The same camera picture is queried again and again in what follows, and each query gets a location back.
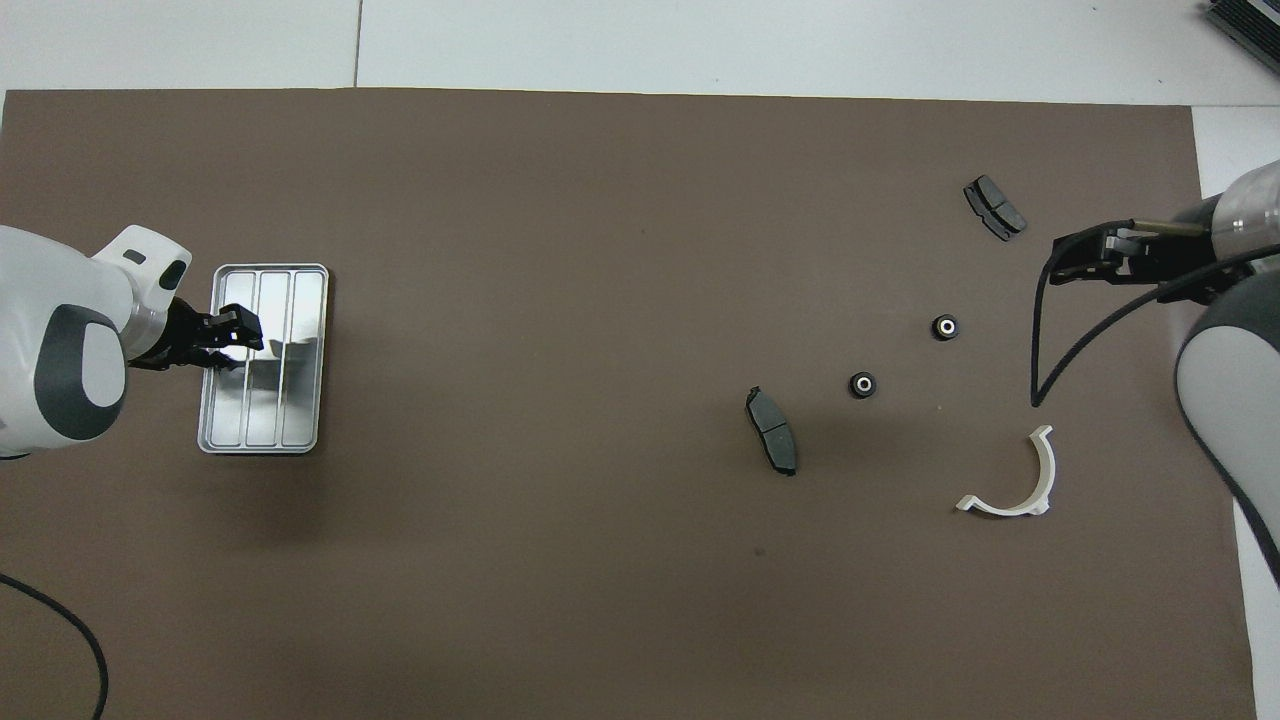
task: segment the black cable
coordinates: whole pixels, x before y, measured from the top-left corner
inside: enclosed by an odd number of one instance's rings
[[[1110,225],[1110,224],[1111,223],[1106,223],[1103,225],[1098,225],[1098,228],[1105,228],[1106,225]],[[1091,228],[1089,231],[1084,231],[1084,232],[1085,233],[1087,232],[1092,232],[1093,229],[1096,229],[1096,228]],[[1034,309],[1032,311],[1033,313],[1033,315],[1032,315],[1032,407],[1039,407],[1041,404],[1044,402],[1044,397],[1048,396],[1048,391],[1050,391],[1050,388],[1053,387],[1053,383],[1057,382],[1059,375],[1062,374],[1062,370],[1066,369],[1066,366],[1071,363],[1071,360],[1074,360],[1075,356],[1079,355],[1080,351],[1085,348],[1085,346],[1088,346],[1091,342],[1093,342],[1093,340],[1096,337],[1098,337],[1100,334],[1102,334],[1107,328],[1110,328],[1111,325],[1114,325],[1117,322],[1120,322],[1121,319],[1124,319],[1125,315],[1133,313],[1134,310],[1137,310],[1138,307],[1142,307],[1143,305],[1151,302],[1152,300],[1160,300],[1161,297],[1164,297],[1166,295],[1171,295],[1171,293],[1178,292],[1180,290],[1185,290],[1187,287],[1190,287],[1190,286],[1196,284],[1197,282],[1203,281],[1204,278],[1212,275],[1213,273],[1219,273],[1219,272],[1225,270],[1228,268],[1234,268],[1235,265],[1243,265],[1244,263],[1252,263],[1253,260],[1260,260],[1262,258],[1270,258],[1272,255],[1280,255],[1280,245],[1267,245],[1267,246],[1260,247],[1257,250],[1251,250],[1248,252],[1240,252],[1238,255],[1233,255],[1233,256],[1228,258],[1226,260],[1219,260],[1217,263],[1213,263],[1213,264],[1210,264],[1210,265],[1204,265],[1203,268],[1198,268],[1198,269],[1192,270],[1192,272],[1189,272],[1187,274],[1179,275],[1179,277],[1176,277],[1176,278],[1174,278],[1174,279],[1171,279],[1169,282],[1165,282],[1165,283],[1155,287],[1151,291],[1147,291],[1147,292],[1139,295],[1138,297],[1135,297],[1135,299],[1130,300],[1129,302],[1126,302],[1124,306],[1121,306],[1115,313],[1111,313],[1110,315],[1107,315],[1101,323],[1098,323],[1097,325],[1093,325],[1093,328],[1089,332],[1087,332],[1083,336],[1080,336],[1080,340],[1075,341],[1075,345],[1073,345],[1071,348],[1068,350],[1065,355],[1062,355],[1062,359],[1057,361],[1057,365],[1053,366],[1053,370],[1050,372],[1050,374],[1048,374],[1047,378],[1044,378],[1044,384],[1039,386],[1039,328],[1041,328],[1041,309],[1042,309],[1042,306],[1044,304],[1044,286],[1046,286],[1046,283],[1048,281],[1050,272],[1051,272],[1052,266],[1056,264],[1056,261],[1059,260],[1059,258],[1061,256],[1061,252],[1065,252],[1066,250],[1070,250],[1070,247],[1068,247],[1068,245],[1075,246],[1075,245],[1078,245],[1083,240],[1083,237],[1084,237],[1083,233],[1079,233],[1079,234],[1080,234],[1080,237],[1071,237],[1071,240],[1064,241],[1062,245],[1057,250],[1055,250],[1052,255],[1050,255],[1048,261],[1044,263],[1044,269],[1041,272],[1039,281],[1036,284],[1036,306],[1034,306]]]
[[[93,720],[102,717],[102,710],[106,707],[106,656],[102,655],[102,646],[97,644],[97,638],[93,637],[93,630],[90,630],[88,625],[86,625],[83,620],[77,618],[76,614],[68,610],[63,603],[17,578],[10,578],[9,575],[0,573],[0,584],[9,585],[22,594],[44,603],[79,630],[81,635],[84,635],[84,642],[87,642],[88,648],[93,651],[93,661],[97,662],[97,705],[93,707]]]

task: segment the white table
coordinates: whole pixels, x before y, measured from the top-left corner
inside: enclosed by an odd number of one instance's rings
[[[1280,76],[1198,5],[0,0],[0,106],[6,88],[349,86],[1190,105],[1213,195],[1280,158]],[[1239,510],[1236,534],[1258,717],[1280,719],[1280,592]]]

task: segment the white plastic bracket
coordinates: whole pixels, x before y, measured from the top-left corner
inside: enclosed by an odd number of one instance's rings
[[[1057,462],[1053,459],[1053,447],[1048,443],[1048,433],[1053,432],[1053,425],[1041,425],[1029,436],[1036,446],[1036,455],[1041,460],[1041,477],[1036,483],[1032,496],[1012,507],[992,507],[975,495],[966,495],[960,498],[956,507],[960,510],[982,510],[991,515],[1012,518],[1015,515],[1042,515],[1048,510],[1048,492],[1053,489],[1053,478],[1057,475]]]

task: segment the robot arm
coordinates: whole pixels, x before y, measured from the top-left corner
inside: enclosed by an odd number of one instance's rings
[[[1208,309],[1178,356],[1175,388],[1188,428],[1239,501],[1280,583],[1280,161],[1244,174],[1171,223],[1105,223],[1055,241],[1053,284],[1160,283],[1143,299]],[[1037,292],[1036,328],[1043,284]],[[1103,322],[1101,329],[1143,301]],[[1033,333],[1033,357],[1038,334]],[[1033,366],[1033,383],[1036,369]],[[1033,404],[1048,387],[1033,384]]]
[[[127,364],[227,366],[202,347],[261,348],[247,310],[210,318],[174,297],[189,263],[138,225],[92,258],[0,225],[0,457],[101,436],[120,414]]]

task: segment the silver tray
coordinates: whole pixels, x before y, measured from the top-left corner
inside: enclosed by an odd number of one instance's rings
[[[212,311],[239,302],[262,322],[262,350],[228,347],[244,366],[205,370],[197,445],[212,454],[301,454],[316,445],[329,307],[317,264],[223,265]]]

